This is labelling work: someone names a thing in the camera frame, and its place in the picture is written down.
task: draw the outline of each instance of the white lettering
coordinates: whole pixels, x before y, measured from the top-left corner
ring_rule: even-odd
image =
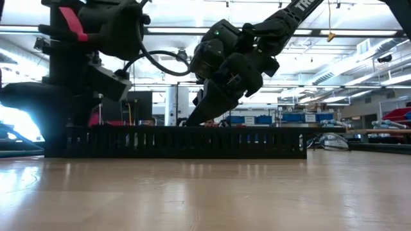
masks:
[[[312,4],[314,1],[315,1],[315,0],[300,0],[300,1],[295,5],[295,7],[298,8],[298,9],[300,9],[300,10],[302,10],[302,11],[305,11],[305,10],[307,10],[307,8],[310,6],[310,4]]]

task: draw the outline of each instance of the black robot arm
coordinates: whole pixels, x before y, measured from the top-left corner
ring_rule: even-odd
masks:
[[[299,25],[323,0],[299,0],[264,22],[246,23],[242,30],[226,20],[217,22],[195,50],[190,71],[204,83],[186,124],[193,126],[235,108],[263,86],[262,73],[272,77],[279,68],[275,59]]]

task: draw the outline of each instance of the blue bin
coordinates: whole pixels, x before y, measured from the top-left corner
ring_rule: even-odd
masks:
[[[301,122],[302,114],[295,114],[295,113],[283,114],[283,121]]]
[[[228,116],[227,120],[231,121],[232,124],[243,124],[245,122],[245,119],[243,116]]]
[[[332,114],[332,113],[321,113],[321,114],[317,114],[316,115],[316,119],[317,119],[317,122],[319,123],[320,121],[323,121],[323,120],[332,120],[332,119],[334,119],[334,114]]]
[[[257,116],[256,124],[272,124],[272,117],[267,115]]]

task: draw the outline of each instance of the pillar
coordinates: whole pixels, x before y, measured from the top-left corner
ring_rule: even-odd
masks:
[[[164,125],[176,126],[176,113],[178,118],[188,117],[188,103],[189,103],[189,89],[188,87],[168,87],[166,90],[166,111],[164,114]]]

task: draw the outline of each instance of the red strap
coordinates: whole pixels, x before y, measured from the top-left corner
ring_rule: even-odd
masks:
[[[83,26],[80,20],[78,20],[78,17],[74,13],[73,9],[68,7],[60,7],[59,9],[62,12],[64,18],[66,19],[70,30],[77,34],[77,40],[80,42],[87,42],[89,40],[89,37],[87,34],[83,32]]]

